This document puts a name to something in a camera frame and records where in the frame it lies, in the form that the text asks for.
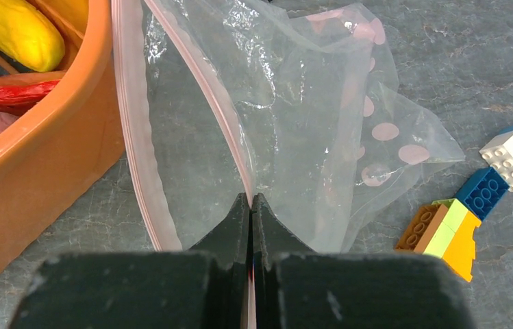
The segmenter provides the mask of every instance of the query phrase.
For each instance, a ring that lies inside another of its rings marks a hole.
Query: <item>yellow lego brick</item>
[[[454,232],[458,231],[458,228],[462,224],[468,208],[462,204],[458,199],[446,199],[434,201],[431,204],[444,204],[448,207],[448,213],[444,217],[443,223],[448,225]]]
[[[434,233],[434,237],[431,238],[431,241],[427,244],[423,253],[425,255],[442,258],[446,249],[450,245],[450,242],[454,238],[454,235],[455,232],[448,225],[442,222],[436,230],[436,233]]]
[[[472,261],[476,259],[474,230],[480,227],[481,223],[473,213],[468,211],[442,257],[448,266],[467,282],[472,280]]]

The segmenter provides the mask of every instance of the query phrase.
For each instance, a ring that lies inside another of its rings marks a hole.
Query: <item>pink dot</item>
[[[357,160],[359,160],[360,158],[363,158],[364,155],[365,155],[365,146],[361,146],[359,148],[359,151],[357,151]]]
[[[383,24],[379,19],[373,19],[371,21],[371,29],[375,32],[375,38],[373,42],[376,45],[382,45],[385,43],[385,30],[383,29]]]
[[[327,21],[312,21],[312,20],[310,20],[310,22],[311,22],[312,29],[317,34],[321,34],[321,32],[323,31],[323,28],[325,28],[325,24],[327,23]]]
[[[335,10],[330,10],[328,12],[319,12],[318,14],[311,14],[306,16],[307,20],[315,22],[315,21],[324,21],[327,19],[336,19],[343,15],[345,9],[339,8]]]
[[[355,27],[355,31],[353,31],[353,37],[373,41],[373,39],[375,39],[375,31],[373,31],[370,24],[359,23],[357,27]]]
[[[373,128],[371,134],[373,135],[373,138],[378,141],[389,141],[399,135],[399,128],[397,128],[393,123],[380,123]]]
[[[375,105],[373,104],[373,101],[371,98],[365,96],[365,104],[363,104],[363,117],[369,117],[373,114],[373,111],[375,110]]]
[[[372,164],[361,171],[363,183],[369,187],[377,187],[391,177],[391,170],[382,164]]]
[[[406,145],[397,152],[399,158],[409,165],[417,165],[429,158],[429,151],[418,145]]]

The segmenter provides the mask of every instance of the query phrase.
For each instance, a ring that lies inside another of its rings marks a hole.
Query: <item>table surface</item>
[[[291,16],[351,0],[275,0]],[[478,150],[513,124],[513,0],[371,0],[386,27],[399,92],[436,113],[466,161],[438,172],[389,205],[359,233],[352,252],[389,252],[421,204],[451,197],[476,169]],[[473,280],[463,290],[480,328],[513,328],[513,193],[476,231]],[[152,250],[127,160],[122,158],[0,275],[0,328],[33,270],[67,251]]]

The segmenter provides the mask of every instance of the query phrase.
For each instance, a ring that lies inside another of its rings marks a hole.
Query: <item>clear plastic bag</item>
[[[463,160],[396,93],[379,19],[362,5],[288,18],[260,0],[113,0],[132,178],[156,249],[188,248],[235,196],[262,192],[319,252]]]

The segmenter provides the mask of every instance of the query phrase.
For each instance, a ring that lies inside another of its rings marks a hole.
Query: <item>orange basket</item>
[[[63,35],[66,73],[0,134],[0,273],[124,151],[109,1],[28,1]]]

